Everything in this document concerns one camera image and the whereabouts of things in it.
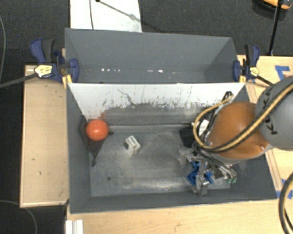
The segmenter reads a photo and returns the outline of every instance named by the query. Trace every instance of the clamp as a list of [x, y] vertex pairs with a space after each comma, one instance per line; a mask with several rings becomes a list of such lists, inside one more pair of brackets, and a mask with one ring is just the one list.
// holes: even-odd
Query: clamp
[[72, 81], [77, 82], [79, 65], [72, 58], [65, 63], [65, 58], [57, 50], [53, 51], [53, 39], [38, 38], [30, 44], [31, 54], [37, 59], [38, 66], [34, 69], [39, 78], [48, 78], [62, 82], [63, 77], [71, 75]]
[[253, 44], [244, 45], [246, 52], [246, 59], [243, 59], [243, 66], [240, 61], [233, 62], [232, 75], [235, 82], [246, 82], [249, 79], [259, 79], [268, 85], [273, 85], [270, 81], [259, 76], [259, 70], [256, 67], [259, 60], [260, 51], [259, 48]]

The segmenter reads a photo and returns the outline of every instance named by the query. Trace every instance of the blue tape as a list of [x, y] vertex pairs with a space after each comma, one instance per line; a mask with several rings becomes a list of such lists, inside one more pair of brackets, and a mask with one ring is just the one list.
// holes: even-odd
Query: blue tape
[[275, 69], [278, 73], [278, 76], [279, 76], [279, 79], [280, 80], [283, 80], [284, 79], [284, 76], [283, 76], [283, 72], [282, 71], [290, 71], [290, 68], [289, 66], [275, 66]]
[[[284, 184], [286, 180], [285, 179], [281, 179], [281, 181], [282, 181], [282, 184]], [[281, 192], [280, 191], [276, 191], [275, 193], [277, 194], [277, 198], [280, 198], [280, 193]], [[293, 197], [293, 190], [290, 190], [287, 198], [288, 199], [292, 199], [292, 197]]]

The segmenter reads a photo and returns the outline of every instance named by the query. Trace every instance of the wooden table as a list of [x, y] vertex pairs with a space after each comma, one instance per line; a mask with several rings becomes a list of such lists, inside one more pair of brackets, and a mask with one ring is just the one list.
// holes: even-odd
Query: wooden table
[[[289, 66], [293, 58], [261, 57], [260, 75], [275, 83], [275, 65]], [[33, 66], [26, 66], [26, 75]], [[250, 100], [256, 102], [267, 86], [247, 82]], [[61, 84], [33, 79], [25, 83], [20, 206], [63, 205], [68, 195], [65, 93]], [[267, 154], [275, 187], [293, 171], [293, 152], [274, 149]], [[293, 222], [293, 199], [288, 200]], [[167, 209], [136, 210], [70, 215], [84, 221], [85, 234], [102, 233], [283, 233], [278, 218], [278, 200], [200, 205]]]

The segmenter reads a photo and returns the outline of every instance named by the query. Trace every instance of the white panel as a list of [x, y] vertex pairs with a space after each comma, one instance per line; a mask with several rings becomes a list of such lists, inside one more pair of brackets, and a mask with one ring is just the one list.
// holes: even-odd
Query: white panel
[[126, 108], [142, 103], [170, 109], [210, 106], [219, 102], [226, 91], [231, 91], [236, 96], [243, 86], [244, 83], [69, 84], [82, 114], [87, 119], [98, 118], [110, 108]]
[[[138, 0], [91, 0], [96, 30], [141, 32]], [[70, 0], [70, 27], [92, 29], [89, 0]]]

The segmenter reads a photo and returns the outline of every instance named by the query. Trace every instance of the yellow cable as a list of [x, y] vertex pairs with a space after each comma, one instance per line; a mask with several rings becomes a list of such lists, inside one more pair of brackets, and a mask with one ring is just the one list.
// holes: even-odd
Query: yellow cable
[[249, 135], [266, 117], [267, 115], [274, 109], [274, 107], [282, 100], [282, 98], [284, 96], [287, 95], [287, 93], [289, 93], [290, 91], [293, 90], [293, 84], [291, 84], [289, 87], [287, 87], [286, 89], [284, 89], [282, 91], [282, 93], [271, 103], [271, 105], [260, 115], [260, 117], [252, 123], [252, 125], [249, 127], [249, 129], [244, 133], [242, 134], [240, 137], [238, 138], [233, 138], [230, 140], [230, 142], [221, 147], [221, 148], [215, 148], [214, 147], [211, 147], [211, 146], [207, 146], [205, 145], [199, 138], [198, 134], [197, 134], [197, 123], [201, 120], [201, 118], [203, 117], [203, 115], [205, 115], [206, 113], [208, 113], [209, 111], [219, 107], [220, 105], [228, 102], [230, 98], [227, 98], [225, 100], [223, 100], [222, 102], [214, 105], [214, 106], [211, 106], [210, 108], [204, 110], [203, 112], [201, 112], [198, 117], [195, 119], [194, 121], [194, 124], [193, 124], [193, 134], [194, 134], [194, 138], [195, 140], [198, 142], [198, 144], [201, 146], [201, 148], [203, 149], [206, 149], [206, 150], [210, 150], [210, 149], [214, 149], [215, 152], [217, 151], [222, 151], [224, 149], [227, 149], [227, 148], [230, 148], [236, 144], [238, 144], [240, 141], [242, 141], [245, 137], [247, 137], [247, 135]]

